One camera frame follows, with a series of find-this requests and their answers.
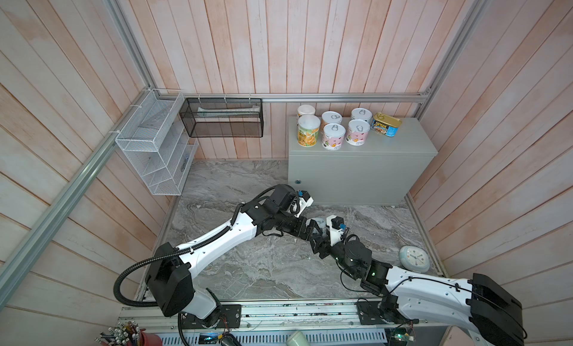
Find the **pink can pull tab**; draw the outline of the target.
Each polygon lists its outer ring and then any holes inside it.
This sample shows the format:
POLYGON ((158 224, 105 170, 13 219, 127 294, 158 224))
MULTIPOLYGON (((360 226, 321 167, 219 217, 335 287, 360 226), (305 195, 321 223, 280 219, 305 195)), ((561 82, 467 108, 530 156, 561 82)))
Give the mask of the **pink can pull tab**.
POLYGON ((336 123, 330 123, 323 128, 322 147, 329 151, 337 151, 342 147, 346 135, 345 128, 336 123))

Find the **tall can green label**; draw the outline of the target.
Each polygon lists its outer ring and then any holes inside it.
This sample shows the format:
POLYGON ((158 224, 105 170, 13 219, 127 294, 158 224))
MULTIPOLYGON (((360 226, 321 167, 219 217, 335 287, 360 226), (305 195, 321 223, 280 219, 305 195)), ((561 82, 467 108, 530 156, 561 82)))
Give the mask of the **tall can green label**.
POLYGON ((313 147, 319 136, 321 120, 315 115, 303 115, 298 119, 298 144, 302 147, 313 147))

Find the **pink can white lid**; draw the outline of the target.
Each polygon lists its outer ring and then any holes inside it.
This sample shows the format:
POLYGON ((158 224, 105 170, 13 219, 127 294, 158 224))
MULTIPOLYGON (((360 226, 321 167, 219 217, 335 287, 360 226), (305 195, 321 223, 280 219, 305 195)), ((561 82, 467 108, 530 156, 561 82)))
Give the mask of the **pink can white lid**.
POLYGON ((352 146, 362 146, 370 131, 370 124, 361 119, 352 119, 346 129, 346 142, 352 146))

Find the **orange can pull tab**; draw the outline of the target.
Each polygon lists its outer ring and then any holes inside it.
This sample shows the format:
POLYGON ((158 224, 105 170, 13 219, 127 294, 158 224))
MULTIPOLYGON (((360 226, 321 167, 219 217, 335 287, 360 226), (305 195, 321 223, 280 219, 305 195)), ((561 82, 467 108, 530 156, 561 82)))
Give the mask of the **orange can pull tab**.
POLYGON ((325 111, 321 116, 322 124, 321 128, 324 128, 328 124, 340 124, 343 121, 343 117, 336 111, 325 111))

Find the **yellow can white lid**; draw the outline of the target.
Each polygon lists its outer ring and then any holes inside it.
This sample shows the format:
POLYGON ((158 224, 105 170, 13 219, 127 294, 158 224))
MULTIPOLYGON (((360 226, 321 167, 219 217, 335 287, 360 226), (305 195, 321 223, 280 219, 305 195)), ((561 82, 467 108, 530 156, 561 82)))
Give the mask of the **yellow can white lid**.
POLYGON ((298 118, 300 118, 302 116, 307 116, 307 115, 313 116, 315 114, 316 114, 316 108, 313 107, 313 105, 302 104, 302 105, 297 107, 298 118))

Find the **silver can pull tab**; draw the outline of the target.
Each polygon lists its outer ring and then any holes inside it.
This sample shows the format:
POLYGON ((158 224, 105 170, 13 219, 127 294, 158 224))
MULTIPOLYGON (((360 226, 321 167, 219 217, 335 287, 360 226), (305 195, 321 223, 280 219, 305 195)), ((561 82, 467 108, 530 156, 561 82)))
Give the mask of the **silver can pull tab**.
POLYGON ((373 114, 370 110, 362 108, 362 107, 357 107, 355 109, 352 110, 351 112, 351 118, 352 119, 358 119, 358 120, 363 120, 369 124, 372 123, 372 119, 373 119, 373 114))

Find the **yellow rectangular sardine tin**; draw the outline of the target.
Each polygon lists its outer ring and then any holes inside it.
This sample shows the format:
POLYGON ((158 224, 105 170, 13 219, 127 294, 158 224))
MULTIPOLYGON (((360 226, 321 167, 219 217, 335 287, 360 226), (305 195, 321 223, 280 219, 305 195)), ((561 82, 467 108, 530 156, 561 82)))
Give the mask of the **yellow rectangular sardine tin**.
POLYGON ((387 137, 395 137, 402 121, 394 116, 389 116, 384 113, 376 113, 373 116, 371 129, 378 133, 386 135, 387 137))

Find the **blue can pull tab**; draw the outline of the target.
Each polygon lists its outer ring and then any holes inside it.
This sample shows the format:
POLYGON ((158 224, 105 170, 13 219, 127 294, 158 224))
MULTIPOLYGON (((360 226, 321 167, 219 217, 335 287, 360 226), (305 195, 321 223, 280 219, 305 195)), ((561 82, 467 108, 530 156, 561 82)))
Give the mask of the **blue can pull tab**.
POLYGON ((321 230, 324 230, 326 228, 326 221, 323 218, 319 218, 319 217, 315 217, 313 218, 313 220, 317 223, 317 225, 319 226, 319 228, 321 230))

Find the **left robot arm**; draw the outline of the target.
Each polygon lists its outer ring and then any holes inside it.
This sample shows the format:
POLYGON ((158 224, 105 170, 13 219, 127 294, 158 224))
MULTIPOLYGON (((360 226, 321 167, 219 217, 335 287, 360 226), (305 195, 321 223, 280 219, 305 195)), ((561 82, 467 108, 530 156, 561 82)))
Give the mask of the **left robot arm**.
POLYGON ((127 268, 113 285, 114 297, 126 306, 159 307, 166 317, 186 313, 212 324, 221 313, 220 301, 209 289, 195 288, 194 279, 231 249, 267 231, 308 240, 313 231, 302 212, 312 204, 309 192, 290 185, 265 189, 251 201, 238 204, 227 222, 204 236, 177 247, 167 242, 153 257, 127 268), (145 283, 153 301, 131 300, 121 291, 122 282, 143 267, 148 269, 145 283))

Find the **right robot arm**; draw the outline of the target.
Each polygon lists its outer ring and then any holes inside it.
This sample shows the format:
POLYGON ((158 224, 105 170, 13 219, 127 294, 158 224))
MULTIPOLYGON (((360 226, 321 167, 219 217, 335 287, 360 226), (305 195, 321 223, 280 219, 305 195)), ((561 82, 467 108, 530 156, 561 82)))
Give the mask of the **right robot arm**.
POLYGON ((313 253, 332 257, 342 274, 379 297, 378 310, 387 322, 438 322, 475 332, 491 345, 523 345, 528 337, 521 302, 485 274, 426 276, 374 259, 356 236, 332 242, 314 232, 307 239, 313 253))

